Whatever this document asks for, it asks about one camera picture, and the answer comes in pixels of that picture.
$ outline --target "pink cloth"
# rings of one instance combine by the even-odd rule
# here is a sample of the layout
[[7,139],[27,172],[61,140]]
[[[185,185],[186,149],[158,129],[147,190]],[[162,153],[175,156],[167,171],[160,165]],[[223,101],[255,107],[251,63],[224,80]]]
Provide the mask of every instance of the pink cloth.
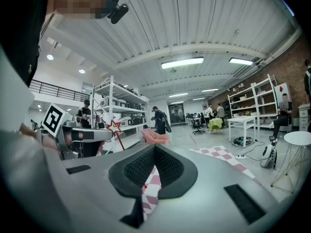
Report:
[[156,143],[168,144],[169,143],[169,137],[167,135],[158,134],[150,128],[142,130],[141,133],[146,139],[146,143],[148,144],[156,144]]

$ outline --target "red brick wall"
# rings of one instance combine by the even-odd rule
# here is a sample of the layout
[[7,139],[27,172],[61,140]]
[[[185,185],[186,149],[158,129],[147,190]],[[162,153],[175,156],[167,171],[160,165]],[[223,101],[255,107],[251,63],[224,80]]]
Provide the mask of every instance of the red brick wall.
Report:
[[[245,88],[250,87],[253,82],[259,83],[267,78],[267,74],[270,76],[275,75],[277,84],[287,83],[290,87],[292,95],[294,117],[299,117],[298,106],[301,104],[309,103],[309,99],[305,92],[304,77],[306,72],[305,60],[311,60],[311,48],[304,35],[301,35],[281,56],[270,62],[262,70],[248,79],[241,81]],[[253,93],[247,93],[248,97],[253,96]],[[213,110],[217,108],[217,103],[228,100],[228,96],[233,95],[232,89],[225,91],[222,94],[210,99],[209,104],[212,105]],[[265,103],[273,101],[273,95],[269,94],[264,97]],[[253,100],[240,102],[239,106],[247,107],[253,104]],[[273,110],[271,106],[265,106],[265,112]]]

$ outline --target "door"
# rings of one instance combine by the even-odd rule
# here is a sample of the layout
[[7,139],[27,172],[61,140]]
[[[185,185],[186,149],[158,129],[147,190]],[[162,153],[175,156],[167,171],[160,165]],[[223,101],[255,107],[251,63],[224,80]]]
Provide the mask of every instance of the door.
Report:
[[171,117],[171,123],[185,122],[184,105],[170,104],[169,112]]

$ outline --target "black mesh pad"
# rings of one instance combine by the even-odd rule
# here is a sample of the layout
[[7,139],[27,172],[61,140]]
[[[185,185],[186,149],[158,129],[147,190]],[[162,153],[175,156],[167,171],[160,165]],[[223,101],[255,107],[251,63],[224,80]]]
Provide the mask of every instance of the black mesh pad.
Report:
[[138,199],[154,165],[162,186],[159,199],[182,196],[193,186],[198,176],[196,166],[187,158],[162,145],[149,145],[115,163],[109,170],[109,180],[122,196]]

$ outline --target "white metal shelving unit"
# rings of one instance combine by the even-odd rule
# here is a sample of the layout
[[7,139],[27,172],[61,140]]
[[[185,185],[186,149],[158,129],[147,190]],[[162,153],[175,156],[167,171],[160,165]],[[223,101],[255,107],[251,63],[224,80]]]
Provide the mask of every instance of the white metal shelving unit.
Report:
[[[126,126],[126,127],[120,127],[120,129],[122,131],[126,131],[126,130],[136,128],[136,134],[133,134],[133,135],[130,135],[130,136],[127,136],[127,137],[121,139],[121,142],[122,142],[124,148],[127,149],[127,148],[133,146],[134,144],[136,144],[137,142],[140,141],[140,129],[143,129],[143,126],[147,125],[147,122],[150,120],[149,119],[149,100],[146,97],[140,96],[140,93],[138,95],[135,95],[134,93],[129,92],[128,90],[117,85],[113,81],[114,81],[114,77],[111,76],[110,80],[100,84],[99,86],[93,87],[93,93],[92,94],[109,96],[109,105],[102,107],[100,105],[100,101],[96,101],[96,99],[94,98],[95,96],[92,96],[91,124],[92,124],[92,127],[94,127],[93,114],[95,111],[96,112],[109,113],[109,122],[108,122],[109,124],[110,124],[110,121],[113,119],[114,113],[122,113],[122,114],[141,114],[141,113],[144,113],[146,123]],[[113,105],[112,104],[112,102],[113,102],[112,97],[125,100],[128,103],[145,104],[145,105],[147,105],[148,110],[143,111],[143,110],[137,110],[137,109],[131,109],[131,108],[127,108],[127,107],[121,107],[121,106]],[[94,110],[94,102],[98,105],[99,109]],[[122,151],[123,149],[121,147],[119,140],[116,140],[115,137],[113,137],[111,139],[111,142],[105,143],[104,150],[118,152],[118,151]]]
[[[275,89],[274,87],[277,86],[277,83],[276,83],[276,78],[275,76],[273,75],[272,77],[270,77],[269,74],[267,74],[268,78],[259,82],[259,83],[252,83],[251,84],[251,87],[247,88],[247,89],[244,89],[243,91],[240,91],[238,93],[235,93],[231,96],[228,95],[228,100],[229,100],[229,105],[230,105],[230,110],[231,110],[231,116],[232,118],[234,118],[233,116],[233,113],[232,112],[237,112],[237,111],[242,111],[242,110],[247,110],[247,109],[256,109],[256,113],[257,113],[257,129],[258,129],[258,134],[260,133],[260,127],[262,128],[266,128],[268,127],[268,125],[265,123],[265,119],[264,119],[264,122],[262,124],[260,124],[260,118],[265,118],[265,117],[275,117],[277,115],[277,100],[276,100],[276,93],[275,93]],[[262,92],[261,91],[261,87],[263,85],[266,85],[266,84],[270,84],[271,86],[271,89],[269,89],[268,91],[264,91]],[[235,101],[235,102],[231,102],[231,98],[232,97],[237,97],[237,96],[241,96],[247,92],[253,92],[253,96],[249,97],[249,98],[246,98],[244,100],[239,100],[239,101]],[[273,102],[270,102],[270,103],[264,103],[264,104],[258,104],[258,99],[259,98],[262,98],[262,96],[265,96],[267,94],[270,94],[270,93],[273,93],[273,97],[274,97],[274,101]],[[244,101],[247,101],[247,100],[254,100],[254,103],[255,103],[255,106],[249,106],[249,107],[244,107],[244,108],[238,108],[238,109],[232,109],[232,104],[238,104],[240,102],[244,102]],[[264,107],[265,106],[268,106],[268,105],[275,105],[275,113],[269,113],[269,114],[266,114],[265,113],[265,110],[264,110]],[[263,108],[263,113],[262,114],[259,114],[259,108],[262,107]]]

